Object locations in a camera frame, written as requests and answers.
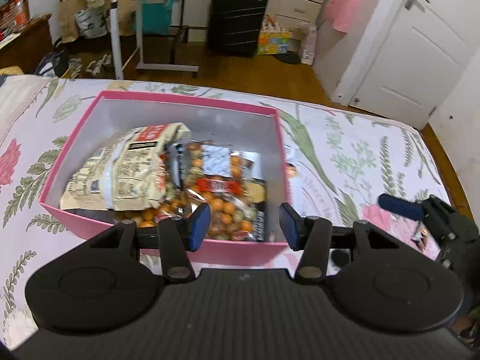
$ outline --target open cardboard box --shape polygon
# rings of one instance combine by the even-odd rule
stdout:
[[[111,211],[59,209],[70,177],[114,133],[135,127],[183,122],[194,140],[213,140],[236,151],[258,154],[255,175],[267,184],[266,234],[275,242],[206,239],[190,253],[202,263],[257,266],[270,261],[287,244],[278,223],[278,207],[288,201],[285,160],[277,112],[273,108],[174,94],[103,91],[92,102],[58,156],[40,204],[78,237],[89,239],[112,226]],[[158,250],[143,250],[158,255]]]

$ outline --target red label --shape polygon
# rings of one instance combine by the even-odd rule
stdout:
[[[242,189],[236,181],[215,180],[212,178],[201,178],[197,181],[198,188],[201,192],[229,192],[233,194],[241,194]]]
[[[165,189],[165,178],[166,178],[165,164],[162,160],[158,159],[157,171],[155,172],[155,181],[157,182],[157,188],[159,191]]]
[[[161,135],[162,131],[165,130],[167,124],[160,124],[158,126],[148,126],[145,127],[140,135],[137,137],[136,142],[143,142],[145,140],[157,140]]]

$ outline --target white door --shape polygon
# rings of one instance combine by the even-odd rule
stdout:
[[[480,0],[406,1],[350,105],[420,129],[480,44]]]

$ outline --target floral bedsheet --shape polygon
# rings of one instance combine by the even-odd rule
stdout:
[[[24,79],[27,83],[32,78]],[[380,209],[378,195],[387,192],[416,200],[433,193],[448,202],[437,167],[418,132],[393,120],[216,88],[52,79],[16,119],[0,146],[0,336],[10,348],[35,331],[24,296],[29,276],[82,242],[39,205],[38,196],[66,138],[97,94],[107,89],[275,107],[287,149],[293,205],[301,215],[323,216],[335,226],[366,219],[415,248],[410,237],[416,224]],[[424,253],[436,256],[433,240],[428,240]],[[265,267],[292,270],[300,254],[287,250]],[[142,255],[141,261],[155,272],[161,269],[156,257]],[[206,265],[195,264],[195,269]]]

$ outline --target bag of orange balls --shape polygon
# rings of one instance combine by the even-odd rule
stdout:
[[[265,239],[265,182],[250,177],[252,161],[230,148],[204,142],[189,142],[183,161],[183,185],[191,204],[207,202],[211,208],[207,238]]]

